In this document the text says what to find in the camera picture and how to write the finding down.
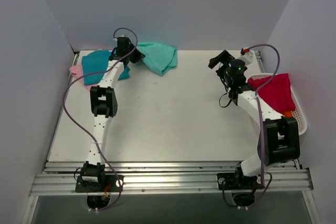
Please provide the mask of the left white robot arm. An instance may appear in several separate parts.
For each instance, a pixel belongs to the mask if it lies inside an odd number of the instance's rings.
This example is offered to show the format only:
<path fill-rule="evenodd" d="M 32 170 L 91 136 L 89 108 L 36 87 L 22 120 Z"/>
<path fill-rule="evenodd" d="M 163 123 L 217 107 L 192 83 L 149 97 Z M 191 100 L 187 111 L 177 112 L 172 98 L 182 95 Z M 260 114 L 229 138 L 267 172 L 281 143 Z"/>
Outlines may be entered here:
<path fill-rule="evenodd" d="M 103 151 L 106 145 L 108 127 L 112 118 L 116 116 L 118 102 L 115 86 L 128 63 L 136 63 L 144 55 L 141 54 L 128 37 L 117 37 L 117 47 L 109 56 L 107 70 L 101 81 L 90 88 L 91 112 L 94 116 L 93 143 L 89 148 L 80 178 L 94 192 L 100 192 L 105 188 L 105 163 Z"/>

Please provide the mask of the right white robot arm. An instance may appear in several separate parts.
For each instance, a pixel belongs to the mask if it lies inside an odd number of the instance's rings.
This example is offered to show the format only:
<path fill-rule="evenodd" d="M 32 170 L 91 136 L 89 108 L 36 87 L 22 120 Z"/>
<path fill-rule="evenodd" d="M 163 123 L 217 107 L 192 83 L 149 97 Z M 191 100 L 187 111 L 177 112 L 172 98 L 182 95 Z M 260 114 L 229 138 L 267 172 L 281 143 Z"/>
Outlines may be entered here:
<path fill-rule="evenodd" d="M 210 69 L 220 65 L 216 74 L 226 89 L 229 103 L 242 108 L 259 126 L 256 153 L 242 161 L 233 175 L 235 186 L 241 189 L 251 184 L 252 177 L 264 176 L 268 166 L 292 161 L 301 154 L 297 120 L 274 110 L 248 84 L 245 71 L 252 60 L 253 54 L 248 49 L 243 49 L 239 58 L 224 50 L 208 64 Z"/>

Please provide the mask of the mint green t-shirt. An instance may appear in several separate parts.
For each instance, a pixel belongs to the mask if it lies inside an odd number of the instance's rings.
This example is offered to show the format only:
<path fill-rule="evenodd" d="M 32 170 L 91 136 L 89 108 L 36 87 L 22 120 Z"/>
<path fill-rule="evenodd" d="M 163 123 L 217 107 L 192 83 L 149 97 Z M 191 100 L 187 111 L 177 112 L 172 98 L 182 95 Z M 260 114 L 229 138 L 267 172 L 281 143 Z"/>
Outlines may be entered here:
<path fill-rule="evenodd" d="M 140 42 L 137 50 L 145 55 L 143 63 L 154 73 L 164 76 L 169 70 L 177 67 L 177 49 L 156 42 Z"/>

